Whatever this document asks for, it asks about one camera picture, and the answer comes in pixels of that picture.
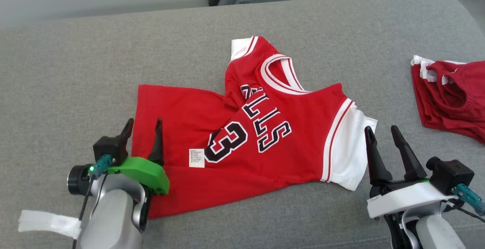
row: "teal connector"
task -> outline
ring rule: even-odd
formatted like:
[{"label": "teal connector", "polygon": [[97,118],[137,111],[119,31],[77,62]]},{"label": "teal connector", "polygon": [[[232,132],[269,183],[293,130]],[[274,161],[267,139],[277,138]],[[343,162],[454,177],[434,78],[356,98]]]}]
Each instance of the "teal connector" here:
[{"label": "teal connector", "polygon": [[97,163],[89,168],[89,173],[91,178],[94,180],[98,179],[102,174],[108,171],[108,168],[113,164],[111,156],[109,154],[104,154]]},{"label": "teal connector", "polygon": [[469,204],[480,216],[485,216],[485,204],[482,198],[462,183],[456,186],[454,194],[465,203]]}]

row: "gray couch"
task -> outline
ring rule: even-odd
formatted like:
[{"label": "gray couch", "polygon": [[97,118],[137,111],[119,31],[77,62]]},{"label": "gray couch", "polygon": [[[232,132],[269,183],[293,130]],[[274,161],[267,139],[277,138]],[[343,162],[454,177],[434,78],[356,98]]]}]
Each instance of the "gray couch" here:
[{"label": "gray couch", "polygon": [[[0,247],[70,248],[47,232],[17,232],[22,209],[78,216],[66,188],[92,144],[135,115],[142,83],[224,92],[230,41],[261,35],[291,56],[301,84],[342,83],[364,113],[395,178],[404,168],[390,137],[398,125],[422,163],[460,159],[485,195],[485,147],[421,125],[409,62],[485,59],[485,38],[456,0],[295,0],[51,21],[0,31]],[[320,182],[149,221],[147,248],[389,248],[369,219],[366,174],[355,192]],[[468,248],[485,225],[444,215]]]}]

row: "gray fabric surface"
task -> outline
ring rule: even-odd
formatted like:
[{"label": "gray fabric surface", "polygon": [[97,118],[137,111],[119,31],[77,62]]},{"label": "gray fabric surface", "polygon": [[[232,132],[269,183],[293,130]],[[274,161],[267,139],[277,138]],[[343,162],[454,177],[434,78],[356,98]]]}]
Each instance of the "gray fabric surface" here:
[{"label": "gray fabric surface", "polygon": [[[66,176],[135,115],[137,85],[223,93],[230,40],[251,35],[291,56],[305,89],[342,83],[379,120],[379,149],[396,179],[404,168],[391,125],[422,163],[436,155],[472,168],[471,188],[485,196],[484,145],[421,126],[412,88],[414,54],[485,59],[482,33],[455,0],[297,0],[79,18],[0,31],[0,247],[70,247],[57,234],[18,233],[20,211],[78,216],[82,197],[69,195]],[[367,215],[370,187],[366,174],[356,192],[315,182],[152,220],[145,247],[389,248],[387,226]],[[457,211],[445,218],[469,248],[481,246],[483,223]]]}]

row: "white sleeve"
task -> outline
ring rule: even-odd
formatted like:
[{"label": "white sleeve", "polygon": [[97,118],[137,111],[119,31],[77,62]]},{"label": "white sleeve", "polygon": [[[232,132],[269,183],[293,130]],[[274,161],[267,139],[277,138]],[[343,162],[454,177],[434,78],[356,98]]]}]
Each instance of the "white sleeve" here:
[{"label": "white sleeve", "polygon": [[365,116],[352,103],[339,121],[330,146],[330,178],[326,181],[355,191],[367,168],[364,129],[370,126],[374,132],[377,120]]},{"label": "white sleeve", "polygon": [[231,41],[231,61],[242,58],[253,52],[258,37],[253,36],[247,39],[236,39]]}]

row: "white tape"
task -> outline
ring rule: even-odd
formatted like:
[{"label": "white tape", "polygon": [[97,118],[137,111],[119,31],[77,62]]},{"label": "white tape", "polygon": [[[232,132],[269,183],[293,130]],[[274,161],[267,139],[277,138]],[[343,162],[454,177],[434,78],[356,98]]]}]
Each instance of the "white tape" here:
[{"label": "white tape", "polygon": [[19,232],[24,231],[51,231],[77,239],[81,232],[81,221],[44,211],[22,210]]}]

